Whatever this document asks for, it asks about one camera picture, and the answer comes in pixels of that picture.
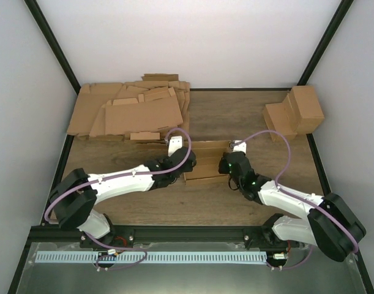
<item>wooden tabletop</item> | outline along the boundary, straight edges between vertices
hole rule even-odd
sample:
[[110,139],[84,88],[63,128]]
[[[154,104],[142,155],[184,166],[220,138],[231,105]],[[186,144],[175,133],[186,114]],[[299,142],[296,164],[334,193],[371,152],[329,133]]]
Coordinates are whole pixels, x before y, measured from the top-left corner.
[[[281,102],[286,91],[193,91],[190,103],[192,140],[233,140],[266,129],[265,104]],[[283,185],[322,195],[305,135],[290,141],[291,164]],[[143,151],[131,141],[75,139],[64,176],[75,168],[86,173],[110,173],[133,168],[164,151]],[[285,166],[284,142],[263,134],[247,142],[247,156],[257,173],[274,178]],[[164,189],[134,192],[95,206],[114,224],[132,225],[262,225],[279,209],[246,200],[227,183],[185,187],[183,179]]]

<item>small cardboard box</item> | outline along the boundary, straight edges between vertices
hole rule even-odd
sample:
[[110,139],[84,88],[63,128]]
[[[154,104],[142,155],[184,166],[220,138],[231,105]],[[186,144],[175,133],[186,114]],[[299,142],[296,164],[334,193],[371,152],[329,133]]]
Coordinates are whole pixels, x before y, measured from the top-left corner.
[[324,120],[313,86],[295,86],[283,101],[291,129],[298,134],[312,133]]
[[[266,104],[263,110],[263,116],[269,130],[280,132],[287,140],[292,140],[296,137],[297,133],[290,127],[284,104]],[[276,134],[270,133],[270,135],[272,141],[281,140]]]

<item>flattened cardboard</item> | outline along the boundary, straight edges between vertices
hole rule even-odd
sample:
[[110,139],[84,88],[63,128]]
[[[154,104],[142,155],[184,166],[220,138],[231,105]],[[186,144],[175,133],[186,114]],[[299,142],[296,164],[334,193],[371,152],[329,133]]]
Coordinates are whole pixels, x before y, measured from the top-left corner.
[[225,183],[228,181],[228,175],[220,175],[212,178],[190,179],[185,182],[186,186],[199,186],[215,183]]
[[137,98],[125,98],[125,99],[115,99],[112,102],[112,105],[127,105],[127,104],[135,104],[138,103]]
[[144,101],[148,102],[171,96],[176,96],[176,93],[173,88],[155,88],[144,93]]
[[[297,133],[291,130],[285,106],[282,103],[266,104],[263,109],[263,116],[269,130],[280,132],[287,140],[296,137]],[[270,136],[274,142],[281,140],[276,134],[270,133]]]
[[189,133],[189,111],[182,115],[182,124],[179,126],[181,129]]
[[105,90],[107,93],[112,92],[112,94],[92,94],[91,92],[88,94],[91,89],[94,89],[96,93],[99,88],[103,89],[100,84],[95,85],[91,87],[85,85],[82,92],[79,93],[67,129],[69,135],[89,135],[100,107],[108,100],[114,99],[117,94],[114,92],[116,90],[114,85],[111,85],[111,90]]
[[200,164],[196,161],[196,165],[193,168],[193,171],[190,173],[185,173],[184,179],[186,181],[191,179],[202,179],[202,178],[213,178],[215,176],[222,176],[218,173],[219,160],[214,164]]
[[289,93],[294,116],[290,117],[290,126],[299,134],[312,133],[324,120],[318,97],[313,86],[295,86]]
[[105,135],[105,105],[103,104],[97,113],[97,117],[89,133],[90,137]]
[[105,107],[105,135],[126,132],[157,132],[182,124],[176,97],[167,97],[140,104],[107,105]]
[[170,81],[169,87],[173,87],[174,89],[180,89],[180,82],[179,81]]
[[116,94],[121,90],[122,83],[94,83],[90,86],[90,94],[93,95],[109,95]]
[[115,99],[124,99],[124,98],[137,98],[138,97],[138,93],[136,92],[131,92],[131,91],[128,91],[128,90],[120,90],[116,95],[115,95]]
[[179,75],[178,74],[165,74],[165,73],[150,73],[144,74],[142,77],[143,81],[178,81]]
[[154,89],[154,88],[167,87],[169,86],[169,82],[168,81],[135,81],[130,85],[141,87],[141,88],[146,88],[146,89]]
[[139,132],[139,133],[131,133],[130,140],[159,140],[160,133],[152,133],[152,132]]
[[179,102],[180,111],[182,112],[182,108],[184,107],[185,103],[185,95],[183,91],[177,91],[177,101]]
[[144,94],[139,94],[138,95],[138,102],[143,103],[144,102]]
[[196,155],[196,165],[190,173],[184,173],[185,184],[198,185],[228,181],[228,175],[218,173],[218,165],[230,141],[193,141],[192,151]]
[[136,86],[128,86],[127,87],[127,91],[138,93],[138,94],[142,94],[143,92],[148,91],[148,89],[146,89],[146,88],[140,88],[140,87],[136,87]]
[[184,93],[184,96],[185,96],[185,101],[184,101],[184,105],[182,106],[182,111],[181,111],[182,114],[185,114],[187,112],[188,107],[189,107],[189,102],[190,102],[189,92]]

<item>cardboard sheet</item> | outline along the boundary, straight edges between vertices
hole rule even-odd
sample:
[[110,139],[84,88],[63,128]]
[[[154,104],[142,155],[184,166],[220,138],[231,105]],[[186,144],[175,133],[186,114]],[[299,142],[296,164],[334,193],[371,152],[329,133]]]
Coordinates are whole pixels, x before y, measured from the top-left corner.
[[131,133],[130,140],[159,140],[160,133],[152,133],[152,132],[139,132],[139,133]]
[[178,81],[179,75],[177,74],[166,74],[166,73],[150,73],[144,74],[142,77],[143,81]]
[[192,142],[192,151],[196,155],[196,166],[190,173],[184,173],[187,186],[222,183],[228,181],[228,175],[218,173],[218,165],[224,152],[229,150],[230,141]]
[[[87,136],[91,136],[96,140],[100,140],[101,138],[107,140],[109,137],[114,140],[114,137],[117,135],[105,135],[107,133],[107,108],[117,106],[130,107],[131,104],[145,104],[166,97],[172,97],[177,100],[179,116],[178,119],[169,120],[169,126],[164,126],[156,131],[160,132],[162,138],[171,127],[179,126],[186,131],[189,131],[189,83],[178,81],[177,74],[147,73],[143,78],[143,81],[125,83],[93,83],[91,85],[83,85],[80,89],[67,133],[69,135],[76,135],[79,138],[87,138]],[[178,113],[174,114],[173,110],[170,112],[169,109],[170,108],[164,108],[160,111],[155,110],[155,112],[161,113],[162,116],[164,113],[171,113],[170,116],[173,118],[178,115]],[[153,114],[151,113],[149,116],[145,116],[144,120],[148,120],[152,118]],[[137,128],[129,128],[129,130],[124,134],[125,138],[129,138],[131,132],[137,132],[134,131],[134,129]],[[150,127],[150,129],[139,130],[139,133],[141,131],[153,132],[152,127]],[[151,134],[147,134],[147,136],[153,138],[153,135]]]
[[90,137],[105,135],[105,105],[106,104],[103,104],[97,113],[97,116],[89,133]]
[[121,83],[83,85],[70,120],[69,135],[89,135],[100,107],[114,99],[121,89]]
[[180,124],[182,124],[182,116],[176,97],[105,107],[106,135],[142,131],[157,132],[160,129]]
[[177,101],[179,102],[180,111],[182,112],[182,108],[184,107],[185,103],[185,95],[183,91],[178,90],[176,92]]
[[184,105],[182,106],[182,111],[181,111],[181,113],[183,114],[185,114],[189,108],[189,102],[190,102],[189,92],[184,93],[184,97],[185,97],[185,101],[184,101]]

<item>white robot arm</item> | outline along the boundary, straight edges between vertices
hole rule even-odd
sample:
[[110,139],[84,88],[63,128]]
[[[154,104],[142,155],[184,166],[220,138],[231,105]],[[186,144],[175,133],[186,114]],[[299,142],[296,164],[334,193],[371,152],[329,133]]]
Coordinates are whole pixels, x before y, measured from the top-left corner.
[[270,243],[294,240],[318,246],[323,253],[338,262],[346,258],[353,250],[351,240],[327,216],[307,203],[328,212],[357,242],[365,236],[364,226],[337,194],[330,193],[323,197],[282,185],[277,186],[274,180],[255,173],[245,154],[246,143],[234,146],[232,152],[223,155],[219,163],[219,173],[229,174],[229,182],[233,181],[237,186],[235,190],[239,190],[246,199],[280,208],[298,217],[283,214],[270,217],[263,225],[265,237]]
[[176,170],[169,170],[182,162],[188,148],[182,146],[182,137],[172,137],[169,142],[168,155],[149,160],[130,170],[108,174],[86,174],[82,168],[72,171],[50,194],[50,202],[58,199],[69,189],[96,180],[82,190],[71,193],[54,207],[56,218],[62,230],[78,228],[92,235],[95,239],[107,238],[112,224],[105,215],[93,209],[94,205],[106,199],[131,192],[144,192],[173,184],[182,173],[191,172],[196,164],[193,152],[186,162]]

